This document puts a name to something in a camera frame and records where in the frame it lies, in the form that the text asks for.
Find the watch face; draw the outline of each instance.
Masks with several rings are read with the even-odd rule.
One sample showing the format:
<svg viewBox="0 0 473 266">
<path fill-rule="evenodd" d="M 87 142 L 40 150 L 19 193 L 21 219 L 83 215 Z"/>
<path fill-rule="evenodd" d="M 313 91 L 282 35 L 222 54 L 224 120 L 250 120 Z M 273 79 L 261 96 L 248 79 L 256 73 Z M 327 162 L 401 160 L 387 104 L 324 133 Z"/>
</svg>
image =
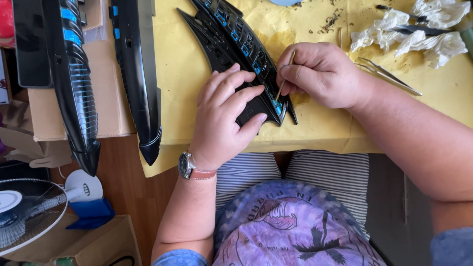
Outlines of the watch face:
<svg viewBox="0 0 473 266">
<path fill-rule="evenodd" d="M 189 160 L 187 158 L 187 153 L 184 152 L 183 154 L 181 154 L 181 156 L 179 157 L 177 168 L 179 169 L 179 174 L 182 177 L 187 177 L 187 171 L 189 169 Z"/>
</svg>

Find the palm tree print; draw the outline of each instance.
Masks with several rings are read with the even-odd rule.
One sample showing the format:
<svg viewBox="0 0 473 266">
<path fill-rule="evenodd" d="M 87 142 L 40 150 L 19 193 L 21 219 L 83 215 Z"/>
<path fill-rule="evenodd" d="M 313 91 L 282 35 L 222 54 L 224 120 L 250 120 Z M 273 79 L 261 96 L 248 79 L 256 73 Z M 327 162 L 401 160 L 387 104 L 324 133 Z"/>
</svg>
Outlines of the palm tree print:
<svg viewBox="0 0 473 266">
<path fill-rule="evenodd" d="M 312 227 L 312 245 L 306 247 L 304 244 L 302 245 L 292 245 L 297 251 L 302 252 L 303 254 L 299 256 L 302 260 L 308 260 L 315 256 L 317 253 L 321 251 L 325 251 L 325 253 L 333 259 L 339 265 L 345 265 L 346 260 L 345 257 L 337 251 L 337 249 L 351 249 L 349 247 L 340 247 L 339 239 L 333 239 L 325 243 L 325 237 L 327 236 L 327 218 L 328 212 L 324 211 L 324 217 L 322 219 L 322 226 L 324 231 L 322 232 L 316 226 Z"/>
</svg>

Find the yellow work surface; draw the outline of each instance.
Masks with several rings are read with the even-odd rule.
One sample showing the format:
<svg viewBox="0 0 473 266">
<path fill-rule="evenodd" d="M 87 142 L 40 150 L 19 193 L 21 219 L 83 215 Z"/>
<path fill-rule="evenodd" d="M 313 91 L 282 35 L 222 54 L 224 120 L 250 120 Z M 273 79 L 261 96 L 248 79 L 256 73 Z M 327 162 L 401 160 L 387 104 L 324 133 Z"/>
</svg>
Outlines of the yellow work surface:
<svg viewBox="0 0 473 266">
<path fill-rule="evenodd" d="M 269 0 L 229 0 L 244 13 L 244 20 L 255 31 L 270 56 L 276 61 L 285 47 L 297 42 L 338 43 L 342 28 L 343 48 L 350 49 L 349 33 L 362 31 L 381 19 L 383 11 L 376 4 L 392 4 L 409 11 L 414 1 L 374 0 L 304 0 L 301 6 L 282 7 Z M 157 1 L 153 18 L 156 72 L 161 88 L 163 137 L 159 157 L 153 166 L 141 162 L 147 177 L 175 165 L 180 153 L 192 139 L 196 98 L 210 68 L 197 39 L 176 8 L 195 15 L 189 0 Z M 331 27 L 326 27 L 336 17 Z M 372 59 L 394 75 L 421 91 L 418 100 L 473 126 L 473 64 L 466 54 L 458 55 L 444 67 L 434 70 L 423 61 L 421 52 L 409 52 L 394 58 L 397 45 L 384 54 L 379 46 L 350 54 Z M 307 95 L 291 96 L 298 125 L 287 115 L 282 126 L 266 123 L 245 151 L 293 151 L 323 149 L 337 153 L 381 152 L 360 124 L 345 110 L 319 106 Z"/>
</svg>

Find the wristwatch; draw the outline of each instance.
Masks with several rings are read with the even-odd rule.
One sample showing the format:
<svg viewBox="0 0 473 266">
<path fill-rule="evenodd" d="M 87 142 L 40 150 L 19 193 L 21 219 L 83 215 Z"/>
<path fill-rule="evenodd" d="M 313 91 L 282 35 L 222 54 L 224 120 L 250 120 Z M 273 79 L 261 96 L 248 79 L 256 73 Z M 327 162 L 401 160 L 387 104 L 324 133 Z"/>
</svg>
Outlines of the wristwatch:
<svg viewBox="0 0 473 266">
<path fill-rule="evenodd" d="M 213 171 L 204 171 L 199 170 L 196 168 L 194 164 L 194 158 L 188 152 L 183 152 L 181 156 L 179 156 L 179 162 L 177 164 L 177 168 L 179 169 L 179 174 L 190 180 L 204 180 L 210 179 L 215 176 L 217 170 Z"/>
</svg>

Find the hand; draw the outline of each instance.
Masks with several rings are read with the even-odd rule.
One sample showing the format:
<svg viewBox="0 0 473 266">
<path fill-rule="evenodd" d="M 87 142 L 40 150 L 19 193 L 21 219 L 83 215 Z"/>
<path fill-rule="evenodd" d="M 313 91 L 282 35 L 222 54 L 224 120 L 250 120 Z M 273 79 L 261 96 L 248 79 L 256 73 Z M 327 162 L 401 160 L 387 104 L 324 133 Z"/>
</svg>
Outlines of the hand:
<svg viewBox="0 0 473 266">
<path fill-rule="evenodd" d="M 251 82 L 255 73 L 240 71 L 234 64 L 223 73 L 214 71 L 197 97 L 194 136 L 189 147 L 195 166 L 200 170 L 217 170 L 243 151 L 266 120 L 266 114 L 253 116 L 243 127 L 235 122 L 246 103 L 264 91 L 256 86 L 235 92 L 243 82 Z"/>
<path fill-rule="evenodd" d="M 294 64 L 288 65 L 296 51 Z M 279 59 L 277 83 L 286 79 L 281 94 L 307 92 L 328 108 L 352 108 L 369 98 L 373 77 L 359 70 L 332 43 L 289 45 Z"/>
</svg>

